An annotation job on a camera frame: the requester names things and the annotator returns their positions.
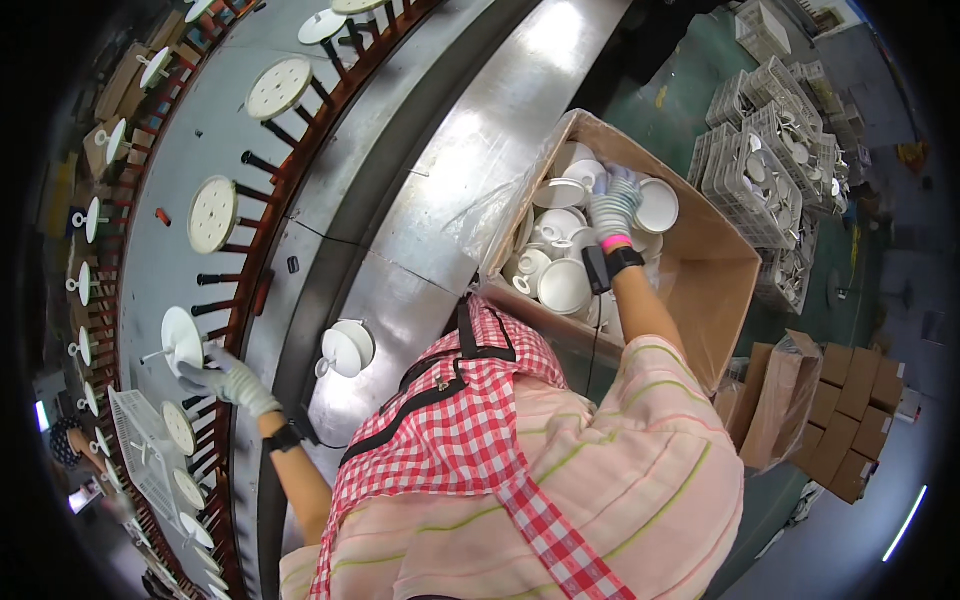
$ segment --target stacked cardboard boxes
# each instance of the stacked cardboard boxes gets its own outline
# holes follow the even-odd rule
[[[903,390],[902,363],[828,344],[803,444],[791,461],[853,504],[876,471]]]

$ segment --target gray glove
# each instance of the gray glove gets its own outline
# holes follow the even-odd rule
[[[247,365],[219,346],[211,346],[210,356],[217,361],[217,369],[197,369],[180,362],[177,369],[180,386],[196,396],[216,395],[221,400],[246,406],[254,419],[272,411],[282,411],[276,398],[256,378]]]

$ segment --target fluorescent light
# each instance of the fluorescent light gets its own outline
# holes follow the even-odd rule
[[[920,490],[920,495],[917,496],[917,501],[913,503],[913,508],[910,510],[910,516],[906,518],[906,521],[903,523],[903,526],[900,528],[900,532],[897,534],[897,538],[892,544],[890,544],[890,549],[887,550],[887,553],[883,555],[883,561],[886,563],[887,559],[890,558],[890,555],[894,553],[894,548],[897,547],[897,544],[900,543],[900,538],[903,537],[903,532],[906,531],[906,528],[910,526],[910,521],[913,520],[914,513],[917,512],[917,508],[920,507],[920,503],[924,500],[924,494],[926,493],[926,486]]]
[[[40,423],[40,433],[50,429],[50,421],[47,420],[47,411],[43,408],[43,400],[36,402],[36,420]]]

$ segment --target white ceramic plate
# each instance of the white ceramic plate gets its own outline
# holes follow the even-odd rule
[[[534,206],[567,208],[581,204],[586,198],[587,189],[577,180],[547,180],[534,193]]]

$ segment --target pink striped shirt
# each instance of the pink striped shirt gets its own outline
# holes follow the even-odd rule
[[[680,353],[633,340],[599,410],[530,377],[515,395],[534,479],[636,597],[700,596],[736,538],[743,463]],[[280,561],[283,600],[306,597],[319,552]],[[565,598],[493,496],[367,500],[332,565],[334,598]]]

